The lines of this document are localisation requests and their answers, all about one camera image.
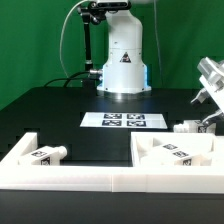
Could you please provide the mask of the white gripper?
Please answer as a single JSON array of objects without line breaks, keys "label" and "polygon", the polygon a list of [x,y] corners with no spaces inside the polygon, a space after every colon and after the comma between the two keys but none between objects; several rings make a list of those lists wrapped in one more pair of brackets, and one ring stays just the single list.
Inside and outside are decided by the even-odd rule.
[{"label": "white gripper", "polygon": [[197,66],[201,73],[199,78],[205,89],[201,89],[195,98],[191,100],[192,105],[202,104],[211,96],[220,110],[207,116],[203,120],[203,125],[206,127],[224,121],[224,60],[215,62],[212,59],[202,58]]}]

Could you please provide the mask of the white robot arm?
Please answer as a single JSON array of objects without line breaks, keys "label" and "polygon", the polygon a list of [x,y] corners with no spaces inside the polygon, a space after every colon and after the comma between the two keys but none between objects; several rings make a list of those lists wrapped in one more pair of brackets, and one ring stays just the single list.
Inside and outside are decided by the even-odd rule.
[{"label": "white robot arm", "polygon": [[[96,8],[103,13],[109,25],[108,59],[102,68],[102,81],[97,87],[99,95],[114,99],[132,99],[151,93],[147,84],[147,66],[142,61],[141,22],[129,9],[131,3],[151,0],[96,0]],[[211,97],[218,110],[202,120],[210,126],[224,120],[224,64],[209,57],[200,60],[198,70],[203,88],[191,101],[192,105],[203,103]]]}]

